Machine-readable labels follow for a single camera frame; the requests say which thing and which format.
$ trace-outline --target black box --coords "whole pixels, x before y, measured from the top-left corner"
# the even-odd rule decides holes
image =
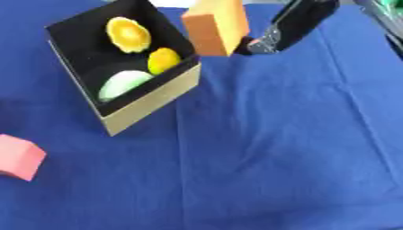
[[[151,34],[142,53],[125,54],[106,33],[107,22],[122,16]],[[192,43],[148,0],[118,0],[47,27],[49,43],[111,136],[166,105],[199,83],[200,58]],[[123,70],[148,71],[148,56],[158,48],[175,50],[182,62],[139,87],[100,102],[103,84]]]

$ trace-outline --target orange slice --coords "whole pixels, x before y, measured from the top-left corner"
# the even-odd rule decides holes
[[[125,53],[140,53],[148,49],[151,35],[148,30],[134,20],[125,17],[115,17],[106,25],[111,42]]]

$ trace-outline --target orange foam block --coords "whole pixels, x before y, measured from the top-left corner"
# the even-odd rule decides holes
[[[0,135],[0,173],[31,181],[45,156],[28,140]]]
[[[199,0],[182,21],[202,56],[230,56],[249,33],[242,0]]]

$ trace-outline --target blue tablecloth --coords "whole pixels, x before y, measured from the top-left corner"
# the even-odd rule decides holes
[[[108,137],[43,29],[100,4],[0,6],[0,133],[49,154],[0,177],[0,229],[403,226],[403,63],[356,7],[278,55],[204,57],[197,88]],[[280,9],[249,5],[251,35]]]

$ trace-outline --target green-white egg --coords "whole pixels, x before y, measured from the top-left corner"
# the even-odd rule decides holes
[[[113,75],[101,88],[98,98],[101,102],[108,102],[126,92],[144,84],[153,75],[138,71],[126,70]]]

